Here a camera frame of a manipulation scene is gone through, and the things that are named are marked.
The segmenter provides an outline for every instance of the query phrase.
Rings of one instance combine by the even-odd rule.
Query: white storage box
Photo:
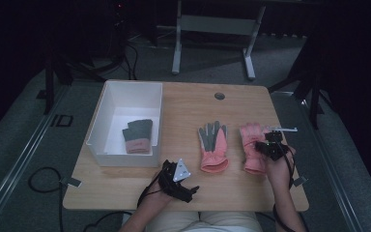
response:
[[[86,144],[100,166],[159,166],[162,83],[108,80]],[[128,154],[123,129],[129,122],[153,121],[149,154]]]

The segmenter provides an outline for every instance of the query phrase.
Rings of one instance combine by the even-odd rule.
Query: person's leg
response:
[[[161,212],[147,225],[147,232],[180,231],[195,221],[199,221],[198,212]]]
[[[254,212],[201,212],[200,220],[211,225],[241,226],[262,231]]]

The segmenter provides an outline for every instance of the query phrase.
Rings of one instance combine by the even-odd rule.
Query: person's left hand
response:
[[[158,214],[161,212],[170,201],[173,199],[172,196],[167,195],[160,187],[158,180],[155,181],[149,188],[148,194],[144,197],[139,208],[153,208]]]

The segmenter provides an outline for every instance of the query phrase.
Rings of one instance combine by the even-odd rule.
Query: gray and pink glove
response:
[[[245,164],[243,169],[251,174],[266,175],[265,157],[255,149],[257,141],[266,141],[265,133],[270,132],[267,128],[261,127],[258,123],[247,123],[240,127],[240,134],[243,139],[243,150],[245,151]]]
[[[150,139],[152,136],[153,121],[151,119],[136,120],[128,123],[123,130],[128,154],[150,152]]]
[[[198,130],[201,141],[201,170],[210,173],[221,172],[228,166],[225,157],[227,151],[227,127],[218,121],[207,124],[204,129]]]

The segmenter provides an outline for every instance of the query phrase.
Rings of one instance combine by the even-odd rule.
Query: pink glove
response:
[[[265,157],[255,149],[256,141],[265,141],[265,133],[270,132],[258,123],[247,123],[240,127],[243,139],[243,150],[245,151],[245,164],[243,169],[251,174],[266,175]]]
[[[216,173],[225,170],[228,159],[225,157],[227,151],[227,127],[221,126],[218,121],[207,124],[205,129],[200,128],[198,135],[201,141],[201,170]]]

